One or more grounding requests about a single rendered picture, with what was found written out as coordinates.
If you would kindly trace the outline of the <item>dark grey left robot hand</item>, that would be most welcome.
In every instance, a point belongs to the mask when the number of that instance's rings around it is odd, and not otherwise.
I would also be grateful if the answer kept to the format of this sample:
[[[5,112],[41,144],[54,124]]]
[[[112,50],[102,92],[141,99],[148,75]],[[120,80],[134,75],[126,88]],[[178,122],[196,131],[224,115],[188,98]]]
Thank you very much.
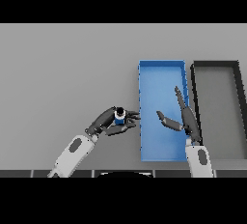
[[[93,137],[105,132],[107,136],[126,132],[128,129],[136,127],[135,121],[140,120],[139,113],[125,109],[125,123],[121,126],[115,125],[114,112],[118,107],[113,106],[102,112],[86,129],[85,132]]]

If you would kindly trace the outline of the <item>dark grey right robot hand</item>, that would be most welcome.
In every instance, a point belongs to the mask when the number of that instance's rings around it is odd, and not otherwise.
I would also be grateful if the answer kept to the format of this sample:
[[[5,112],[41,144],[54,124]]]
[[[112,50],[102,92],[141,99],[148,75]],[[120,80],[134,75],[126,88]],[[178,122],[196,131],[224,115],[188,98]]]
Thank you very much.
[[[178,88],[178,86],[175,87],[175,93],[178,99],[178,105],[180,108],[182,123],[179,123],[178,121],[165,117],[160,110],[157,110],[156,114],[161,124],[175,131],[184,130],[185,134],[191,138],[193,143],[198,143],[199,145],[202,145],[203,144],[202,136],[200,134],[197,119],[193,114],[192,109],[185,104],[181,91]]]

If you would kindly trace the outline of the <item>blue pipe with pale ring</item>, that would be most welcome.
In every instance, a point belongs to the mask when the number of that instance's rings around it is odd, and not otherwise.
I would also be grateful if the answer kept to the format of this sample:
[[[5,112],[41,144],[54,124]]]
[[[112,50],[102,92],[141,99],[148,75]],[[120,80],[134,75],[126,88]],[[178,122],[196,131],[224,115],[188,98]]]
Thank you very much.
[[[115,125],[121,126],[125,123],[125,110],[122,107],[118,107],[115,112]]]

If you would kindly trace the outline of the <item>dark grey bin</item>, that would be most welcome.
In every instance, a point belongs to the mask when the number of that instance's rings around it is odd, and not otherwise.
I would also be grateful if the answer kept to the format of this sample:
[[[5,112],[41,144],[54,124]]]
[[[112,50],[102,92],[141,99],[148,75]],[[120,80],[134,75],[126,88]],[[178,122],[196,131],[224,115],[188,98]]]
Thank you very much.
[[[194,61],[195,112],[210,158],[247,159],[247,102],[238,61]]]

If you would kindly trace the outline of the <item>blue bin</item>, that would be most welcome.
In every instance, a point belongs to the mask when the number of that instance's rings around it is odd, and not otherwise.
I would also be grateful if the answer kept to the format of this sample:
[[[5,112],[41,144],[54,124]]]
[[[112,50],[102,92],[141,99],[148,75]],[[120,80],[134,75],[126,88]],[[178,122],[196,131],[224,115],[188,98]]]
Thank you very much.
[[[157,111],[161,111],[165,117],[182,123],[175,87],[178,86],[188,105],[185,62],[140,60],[138,70],[141,161],[185,161],[185,131],[165,127],[157,116]]]

